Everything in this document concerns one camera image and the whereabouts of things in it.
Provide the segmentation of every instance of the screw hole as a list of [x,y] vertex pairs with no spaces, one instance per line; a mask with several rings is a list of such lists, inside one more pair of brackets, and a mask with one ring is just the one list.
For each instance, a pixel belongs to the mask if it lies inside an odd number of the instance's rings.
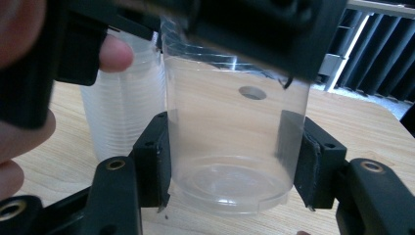
[[253,86],[243,86],[239,88],[239,93],[251,100],[263,100],[266,98],[265,92]]
[[336,148],[336,145],[334,145],[334,144],[329,144],[329,143],[324,144],[324,146],[326,146],[327,148],[330,148],[330,149],[334,149],[334,148]]
[[19,213],[23,212],[26,207],[26,202],[23,200],[12,201],[2,208],[0,208],[0,221],[5,221],[13,218]]
[[100,235],[114,235],[116,233],[115,225],[107,225],[100,230]]
[[125,161],[122,161],[122,160],[114,160],[114,161],[107,163],[107,169],[109,170],[116,170],[123,166],[125,166]]
[[373,162],[365,161],[365,162],[362,162],[360,165],[363,168],[369,171],[375,172],[375,173],[381,173],[384,171],[381,165],[373,163]]

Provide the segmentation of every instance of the fingernail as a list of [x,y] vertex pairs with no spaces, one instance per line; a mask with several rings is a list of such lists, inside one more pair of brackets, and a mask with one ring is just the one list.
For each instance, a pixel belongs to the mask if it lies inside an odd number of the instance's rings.
[[10,20],[16,15],[20,5],[20,0],[0,1],[0,32],[6,28]]

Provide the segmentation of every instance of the metal screw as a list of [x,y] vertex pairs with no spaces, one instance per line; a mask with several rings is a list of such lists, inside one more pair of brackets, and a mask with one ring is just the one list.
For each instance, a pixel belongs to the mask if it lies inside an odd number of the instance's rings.
[[125,166],[125,161],[123,160],[114,160],[107,163],[107,169],[109,170],[116,170]]
[[13,218],[26,208],[24,200],[14,200],[0,208],[0,222]]
[[369,171],[375,172],[375,173],[382,173],[382,172],[384,172],[384,168],[381,165],[376,164],[374,162],[364,161],[360,165],[363,168],[365,168],[365,169],[367,169]]

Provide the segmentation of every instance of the black plastic bracket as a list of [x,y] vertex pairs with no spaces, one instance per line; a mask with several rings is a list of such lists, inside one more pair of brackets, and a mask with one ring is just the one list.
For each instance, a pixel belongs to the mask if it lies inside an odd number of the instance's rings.
[[345,166],[345,158],[346,147],[306,117],[294,180],[306,207],[315,210],[333,206],[334,176]]

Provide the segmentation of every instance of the light wood surface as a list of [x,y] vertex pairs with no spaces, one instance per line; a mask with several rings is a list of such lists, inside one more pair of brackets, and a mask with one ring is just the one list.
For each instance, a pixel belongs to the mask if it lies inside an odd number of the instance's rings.
[[[18,194],[45,206],[90,185],[98,161],[75,85],[57,83],[51,110],[57,130],[46,143],[17,158],[25,182]],[[311,90],[307,115],[347,146],[347,158],[390,166],[415,193],[415,140],[386,109],[372,103]],[[255,217],[218,217],[192,209],[172,195],[168,207],[143,209],[145,234],[338,234],[335,210],[311,212],[295,189],[289,203]]]

